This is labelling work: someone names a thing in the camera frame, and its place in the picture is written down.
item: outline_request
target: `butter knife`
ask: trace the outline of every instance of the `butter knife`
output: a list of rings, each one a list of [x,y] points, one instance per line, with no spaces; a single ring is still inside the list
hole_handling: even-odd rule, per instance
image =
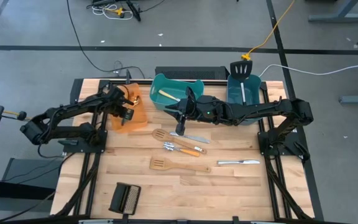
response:
[[[218,165],[225,165],[225,164],[260,164],[260,162],[253,159],[246,159],[243,161],[218,161]]]
[[[184,137],[184,138],[188,138],[188,139],[203,142],[203,143],[208,143],[208,144],[210,143],[210,141],[208,139],[205,139],[205,138],[199,137],[199,136],[188,136],[188,135],[180,136],[179,134],[177,134],[174,131],[170,131],[169,134],[172,136]]]

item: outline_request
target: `teal container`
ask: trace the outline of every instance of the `teal container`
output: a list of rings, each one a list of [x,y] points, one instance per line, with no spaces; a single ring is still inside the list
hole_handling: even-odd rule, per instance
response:
[[[158,110],[168,110],[165,108],[165,106],[175,104],[177,103],[177,101],[161,95],[160,93],[158,93],[158,91],[162,90],[165,93],[174,96],[175,98],[183,99],[187,98],[187,87],[190,87],[193,90],[196,99],[198,99],[204,93],[204,83],[201,80],[197,80],[194,83],[190,83],[170,80],[165,78],[164,74],[158,74],[154,78],[152,86],[150,88],[150,99],[153,101],[154,106]]]
[[[246,94],[246,105],[259,104],[259,88],[262,83],[261,79],[256,75],[250,75],[244,81],[244,91]],[[240,82],[233,79],[231,75],[227,78],[226,101],[228,103],[238,103],[242,105],[242,93]],[[244,120],[240,125],[250,125],[260,118],[252,118]]]

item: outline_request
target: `slotted spatula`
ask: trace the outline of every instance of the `slotted spatula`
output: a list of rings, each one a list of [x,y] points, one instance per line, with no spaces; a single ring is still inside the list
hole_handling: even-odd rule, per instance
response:
[[[230,74],[233,79],[240,82],[243,104],[246,102],[246,93],[244,91],[244,81],[249,77],[252,70],[252,61],[243,60],[230,64]]]
[[[153,131],[152,133],[152,136],[159,140],[159,141],[171,141],[171,142],[175,142],[175,143],[178,143],[178,144],[181,144],[182,146],[186,146],[187,148],[189,149],[193,149],[193,150],[196,150],[196,151],[199,151],[200,153],[203,153],[203,154],[206,154],[206,150],[205,149],[202,149],[198,146],[195,146],[193,145],[192,143],[188,143],[188,142],[185,142],[185,141],[182,141],[172,135],[169,134],[168,131],[166,130],[163,130],[163,129],[156,129]]]
[[[211,172],[211,168],[208,166],[179,164],[176,162],[172,162],[171,160],[169,160],[167,158],[152,157],[152,159],[150,161],[150,169],[167,170],[167,169],[172,169],[172,168],[189,169],[189,170],[202,171],[202,172]]]

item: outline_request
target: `concrete floor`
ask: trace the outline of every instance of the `concrete floor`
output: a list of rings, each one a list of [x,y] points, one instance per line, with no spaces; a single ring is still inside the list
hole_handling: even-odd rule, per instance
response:
[[[142,8],[159,0],[139,1]],[[290,0],[273,0],[281,15]],[[333,12],[342,1],[297,1],[280,25],[286,49],[358,50],[358,23],[310,24],[309,14]],[[142,15],[142,22],[111,21],[86,10],[89,0],[71,0],[71,13],[83,45],[164,47],[253,47],[272,26],[265,1],[166,0]],[[77,46],[61,0],[10,0],[0,16],[0,45]],[[264,48],[276,48],[274,38]],[[147,77],[156,66],[226,67],[239,60],[235,52],[88,52],[92,61],[112,69],[138,66]],[[278,54],[253,54],[252,73],[260,74]],[[287,55],[291,67],[328,72],[358,64],[358,55]],[[138,71],[132,75],[140,78]],[[0,50],[0,105],[6,110],[39,114],[48,107],[68,103],[75,78],[112,76],[94,69],[79,51]],[[309,101],[314,122],[305,128],[324,219],[358,223],[358,105],[341,106],[341,95],[358,95],[358,69],[330,76],[291,72],[297,97]],[[281,68],[271,68],[263,80],[283,80]],[[37,158],[36,147],[19,132],[18,121],[0,123],[0,178],[10,157]],[[51,143],[45,154],[61,153]],[[27,217],[40,217],[44,213]]]

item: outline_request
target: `wooden tabletop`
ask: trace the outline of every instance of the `wooden tabletop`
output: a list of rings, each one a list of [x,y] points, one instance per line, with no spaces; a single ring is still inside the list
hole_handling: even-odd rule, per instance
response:
[[[80,100],[95,94],[98,79],[83,81]],[[285,98],[282,82],[267,82],[270,101]],[[210,144],[186,139],[208,150],[206,155],[189,156],[182,152],[166,151],[163,142],[155,140],[151,133],[156,128],[175,130],[177,122],[163,111],[158,111],[149,98],[150,85],[140,85],[142,100],[148,116],[148,125],[129,134],[110,131],[106,151],[101,156],[96,182],[92,218],[122,218],[121,214],[108,210],[117,182],[135,184],[142,187],[134,219],[163,220],[273,220],[269,185],[264,158],[260,155],[257,133],[258,124],[229,127],[225,125],[186,122],[186,134],[210,139]],[[206,85],[205,95],[226,99],[226,87]],[[92,114],[74,118],[73,125],[91,121]],[[273,117],[278,126],[285,118]],[[200,164],[211,167],[210,173],[170,169],[149,169],[152,156],[166,157],[174,162]],[[83,154],[75,154],[63,165],[53,200],[51,214],[58,212],[73,195],[80,179]],[[305,173],[299,158],[282,156],[283,171],[287,189],[309,216],[313,209],[306,184]],[[257,159],[257,165],[216,165],[217,160]],[[85,190],[81,213],[85,212],[87,191]],[[280,214],[283,217],[283,204],[277,190]]]

